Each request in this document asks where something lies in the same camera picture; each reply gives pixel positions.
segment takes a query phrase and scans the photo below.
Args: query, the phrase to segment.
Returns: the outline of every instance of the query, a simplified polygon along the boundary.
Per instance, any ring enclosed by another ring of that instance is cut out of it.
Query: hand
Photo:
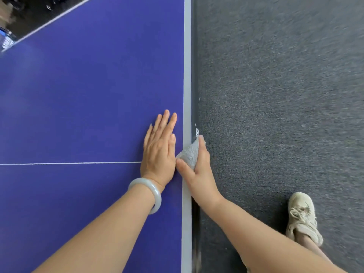
[[[206,149],[203,136],[198,137],[198,157],[193,171],[182,159],[177,159],[178,172],[187,182],[192,197],[198,205],[209,214],[221,199],[224,199],[216,187],[210,166],[210,153]]]
[[[150,124],[144,138],[144,152],[140,175],[154,182],[162,192],[172,179],[176,166],[174,149],[176,136],[172,134],[177,121],[177,114],[173,113],[168,123],[169,111],[159,114],[154,127]]]

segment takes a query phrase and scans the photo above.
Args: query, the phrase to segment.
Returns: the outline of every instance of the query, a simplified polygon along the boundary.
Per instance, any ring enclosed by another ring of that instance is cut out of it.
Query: white center line
[[[25,164],[0,164],[0,166],[25,166],[25,165],[78,165],[78,164],[138,164],[135,162],[81,162],[81,163],[25,163]]]

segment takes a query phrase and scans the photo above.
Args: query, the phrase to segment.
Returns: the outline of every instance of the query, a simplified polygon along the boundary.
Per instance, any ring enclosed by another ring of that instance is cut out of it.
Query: forearm
[[[121,272],[153,205],[149,188],[136,184],[34,273]]]
[[[221,227],[252,273],[343,272],[226,199],[207,214]]]

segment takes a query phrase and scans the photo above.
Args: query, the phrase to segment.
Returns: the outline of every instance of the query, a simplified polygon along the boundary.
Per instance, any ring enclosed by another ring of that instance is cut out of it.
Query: left hand
[[[173,113],[168,123],[169,111],[159,114],[154,127],[150,125],[144,138],[144,152],[140,175],[154,182],[162,192],[173,177],[176,166],[174,155],[176,136],[172,134],[177,121]]]

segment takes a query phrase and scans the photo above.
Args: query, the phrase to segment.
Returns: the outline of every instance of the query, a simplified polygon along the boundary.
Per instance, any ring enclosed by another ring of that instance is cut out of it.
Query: shoe
[[[321,246],[324,242],[317,230],[315,207],[311,197],[304,193],[294,193],[288,201],[289,221],[286,236],[294,241],[294,229],[308,235],[312,241]]]

